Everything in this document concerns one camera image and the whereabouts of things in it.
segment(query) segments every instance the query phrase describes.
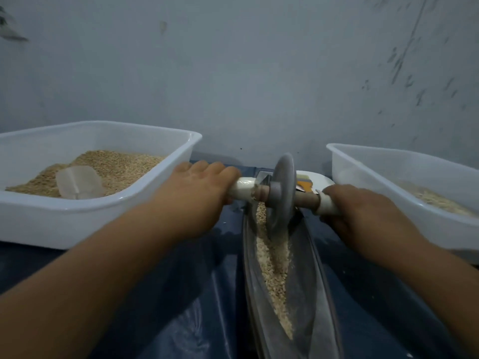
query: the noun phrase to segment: gray disc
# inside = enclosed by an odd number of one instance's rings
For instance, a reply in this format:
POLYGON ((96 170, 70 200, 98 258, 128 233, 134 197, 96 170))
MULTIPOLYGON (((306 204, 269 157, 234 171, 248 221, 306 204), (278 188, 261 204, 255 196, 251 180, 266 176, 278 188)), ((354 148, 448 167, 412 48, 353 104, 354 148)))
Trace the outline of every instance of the gray disc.
POLYGON ((293 157, 286 153, 279 159, 270 182, 266 206, 266 227, 270 235, 283 232, 293 215, 296 170, 293 157))

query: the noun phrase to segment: white plastic tub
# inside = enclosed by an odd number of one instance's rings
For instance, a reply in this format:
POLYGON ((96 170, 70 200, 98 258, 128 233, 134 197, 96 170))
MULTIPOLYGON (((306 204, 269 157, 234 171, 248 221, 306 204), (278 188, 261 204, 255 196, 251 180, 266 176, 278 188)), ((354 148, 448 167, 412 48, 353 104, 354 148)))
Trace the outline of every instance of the white plastic tub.
POLYGON ((479 219, 435 208, 398 187, 406 181, 426 187, 479 212, 479 170, 412 151, 328 144, 332 176, 388 196, 431 242, 453 250, 479 250, 479 219))
POLYGON ((196 132, 109 121, 85 121, 0 134, 0 239, 67 249, 105 223, 146 201, 188 161, 202 136, 196 132), (166 156, 133 185, 98 199, 68 200, 4 191, 55 163, 87 150, 166 156))

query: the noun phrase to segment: wall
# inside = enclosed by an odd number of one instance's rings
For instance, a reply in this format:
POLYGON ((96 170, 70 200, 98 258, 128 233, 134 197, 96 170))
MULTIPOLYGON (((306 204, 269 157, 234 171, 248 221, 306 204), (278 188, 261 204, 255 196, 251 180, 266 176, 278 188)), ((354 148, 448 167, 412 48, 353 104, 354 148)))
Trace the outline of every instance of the wall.
POLYGON ((198 131, 196 157, 328 170, 330 142, 479 168, 479 0, 0 0, 0 130, 198 131))

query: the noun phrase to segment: blue tarp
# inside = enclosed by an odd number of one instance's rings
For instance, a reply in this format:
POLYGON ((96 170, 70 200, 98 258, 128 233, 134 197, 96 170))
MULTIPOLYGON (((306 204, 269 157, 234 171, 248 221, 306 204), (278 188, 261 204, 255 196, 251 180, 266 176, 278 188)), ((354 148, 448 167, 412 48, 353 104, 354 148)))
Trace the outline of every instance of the blue tarp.
MULTIPOLYGON (((258 169, 239 167, 243 176, 258 169)), ((457 358, 444 326, 389 272, 349 250, 304 211, 325 266, 349 358, 457 358)), ((242 210, 223 209, 205 236, 168 254, 129 294, 92 358, 253 358, 242 210)), ((0 242, 0 291, 62 254, 0 242)))

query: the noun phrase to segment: forearm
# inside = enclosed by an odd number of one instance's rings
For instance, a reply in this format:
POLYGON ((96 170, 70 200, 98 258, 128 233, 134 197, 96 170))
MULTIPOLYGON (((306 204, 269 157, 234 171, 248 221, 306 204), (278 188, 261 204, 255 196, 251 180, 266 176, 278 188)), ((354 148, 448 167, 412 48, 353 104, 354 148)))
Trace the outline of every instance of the forearm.
POLYGON ((479 271, 428 242, 401 254, 389 268, 479 357, 479 271))
POLYGON ((2 295, 0 357, 86 357, 129 290, 176 241, 168 219, 149 214, 136 207, 2 295))

